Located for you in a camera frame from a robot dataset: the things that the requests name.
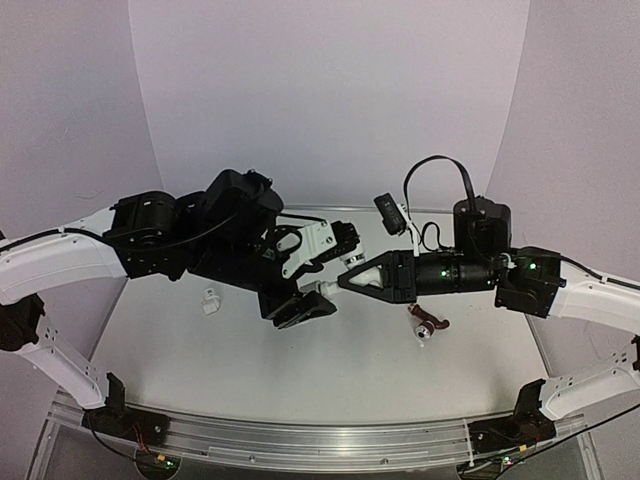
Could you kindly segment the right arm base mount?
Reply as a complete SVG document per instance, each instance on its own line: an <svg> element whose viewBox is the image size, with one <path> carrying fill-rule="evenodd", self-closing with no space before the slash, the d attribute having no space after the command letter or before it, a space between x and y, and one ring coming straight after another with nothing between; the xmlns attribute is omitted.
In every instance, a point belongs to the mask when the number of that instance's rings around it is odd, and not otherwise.
<svg viewBox="0 0 640 480"><path fill-rule="evenodd" d="M545 380L539 379L524 385L509 415L472 422L468 426L472 452L488 454L533 446L555 438L554 422L540 410L540 393L545 383Z"/></svg>

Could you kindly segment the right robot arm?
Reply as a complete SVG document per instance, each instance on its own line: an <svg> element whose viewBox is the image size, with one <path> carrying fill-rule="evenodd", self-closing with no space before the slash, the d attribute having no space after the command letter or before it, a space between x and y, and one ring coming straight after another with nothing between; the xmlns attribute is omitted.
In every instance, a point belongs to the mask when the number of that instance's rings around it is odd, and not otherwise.
<svg viewBox="0 0 640 480"><path fill-rule="evenodd" d="M554 421L639 388L639 286L558 252L511 245L511 211L483 197L453 208L454 244L422 253L387 251L352 267L338 285L389 304L421 296L492 291L498 308L538 318L574 318L626 331L631 344L573 374L521 388L516 411Z"/></svg>

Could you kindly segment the white elbow fitting far left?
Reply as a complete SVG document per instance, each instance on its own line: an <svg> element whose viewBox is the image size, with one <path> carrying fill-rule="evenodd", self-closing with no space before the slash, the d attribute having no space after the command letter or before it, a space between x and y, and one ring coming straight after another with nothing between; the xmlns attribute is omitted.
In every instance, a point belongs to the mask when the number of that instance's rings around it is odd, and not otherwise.
<svg viewBox="0 0 640 480"><path fill-rule="evenodd" d="M206 316L213 315L220 310L221 298L217 291L212 288L206 288L203 292L201 307Z"/></svg>

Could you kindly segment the white elbow fitting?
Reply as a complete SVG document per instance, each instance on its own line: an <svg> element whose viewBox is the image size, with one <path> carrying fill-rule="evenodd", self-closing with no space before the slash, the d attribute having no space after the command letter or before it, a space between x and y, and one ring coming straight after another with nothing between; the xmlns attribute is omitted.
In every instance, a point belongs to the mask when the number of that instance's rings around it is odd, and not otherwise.
<svg viewBox="0 0 640 480"><path fill-rule="evenodd" d="M326 290L326 287L325 287L324 281L313 281L299 287L299 291L304 294L316 292L319 295L324 295L325 290Z"/></svg>

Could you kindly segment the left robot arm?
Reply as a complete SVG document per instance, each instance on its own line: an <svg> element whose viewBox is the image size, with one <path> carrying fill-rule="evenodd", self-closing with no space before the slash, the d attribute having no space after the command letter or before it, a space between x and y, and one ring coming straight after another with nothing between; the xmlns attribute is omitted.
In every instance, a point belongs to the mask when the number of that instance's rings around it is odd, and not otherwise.
<svg viewBox="0 0 640 480"><path fill-rule="evenodd" d="M122 384L95 368L45 322L41 293L100 278L184 274L255 292L261 316L279 329L335 308L300 277L363 254L354 225L287 215L269 178L222 171L199 192L150 191L71 224L1 243L1 347L28 360L114 435L134 413Z"/></svg>

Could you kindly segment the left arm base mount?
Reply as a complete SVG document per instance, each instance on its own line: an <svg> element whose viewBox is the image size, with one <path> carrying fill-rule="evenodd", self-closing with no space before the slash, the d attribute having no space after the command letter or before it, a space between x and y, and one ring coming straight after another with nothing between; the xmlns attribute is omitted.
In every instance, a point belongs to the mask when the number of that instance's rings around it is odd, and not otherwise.
<svg viewBox="0 0 640 480"><path fill-rule="evenodd" d="M105 404L85 410L82 426L114 438L136 441L141 448L162 446L170 425L169 417L128 405L124 383L111 372L106 374L106 380Z"/></svg>

